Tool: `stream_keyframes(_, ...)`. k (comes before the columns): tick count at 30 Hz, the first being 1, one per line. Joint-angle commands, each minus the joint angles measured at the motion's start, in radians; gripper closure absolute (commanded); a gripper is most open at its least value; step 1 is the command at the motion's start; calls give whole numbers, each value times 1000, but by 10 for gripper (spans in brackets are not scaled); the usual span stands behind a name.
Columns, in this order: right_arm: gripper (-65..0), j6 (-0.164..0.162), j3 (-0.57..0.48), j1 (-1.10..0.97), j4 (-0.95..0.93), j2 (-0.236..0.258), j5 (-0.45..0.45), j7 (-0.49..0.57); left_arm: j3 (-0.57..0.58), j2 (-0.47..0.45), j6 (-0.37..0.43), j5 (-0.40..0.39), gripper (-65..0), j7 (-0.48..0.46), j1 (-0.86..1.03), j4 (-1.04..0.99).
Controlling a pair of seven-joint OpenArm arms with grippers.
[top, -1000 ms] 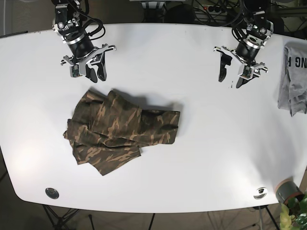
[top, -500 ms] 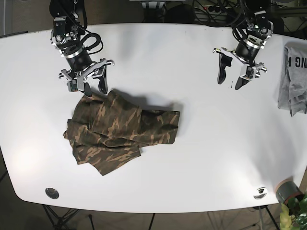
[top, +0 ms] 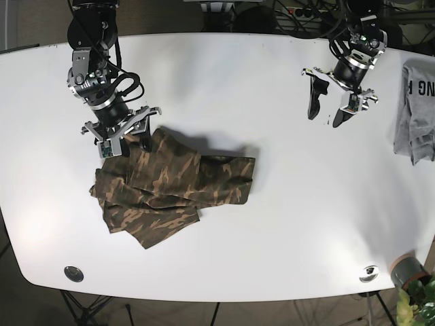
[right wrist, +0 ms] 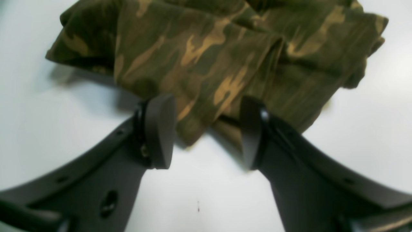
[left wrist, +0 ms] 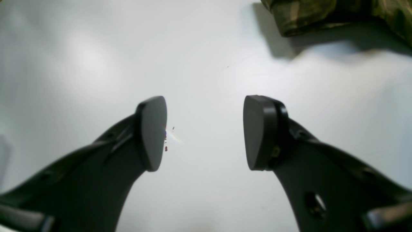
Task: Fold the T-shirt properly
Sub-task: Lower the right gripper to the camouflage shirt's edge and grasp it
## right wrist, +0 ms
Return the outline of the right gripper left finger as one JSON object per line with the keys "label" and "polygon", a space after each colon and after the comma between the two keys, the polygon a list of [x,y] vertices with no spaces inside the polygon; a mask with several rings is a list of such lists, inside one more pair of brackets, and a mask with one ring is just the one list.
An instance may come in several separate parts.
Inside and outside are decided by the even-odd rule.
{"label": "right gripper left finger", "polygon": [[27,232],[123,232],[147,170],[169,169],[176,100],[160,94],[92,149],[1,191],[1,222]]}

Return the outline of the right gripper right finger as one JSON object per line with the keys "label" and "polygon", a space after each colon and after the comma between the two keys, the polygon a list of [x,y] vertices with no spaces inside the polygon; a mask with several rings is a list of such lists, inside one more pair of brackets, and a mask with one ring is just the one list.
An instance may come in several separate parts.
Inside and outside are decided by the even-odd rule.
{"label": "right gripper right finger", "polygon": [[286,232],[410,232],[411,195],[328,157],[256,98],[241,100],[243,160],[270,182]]}

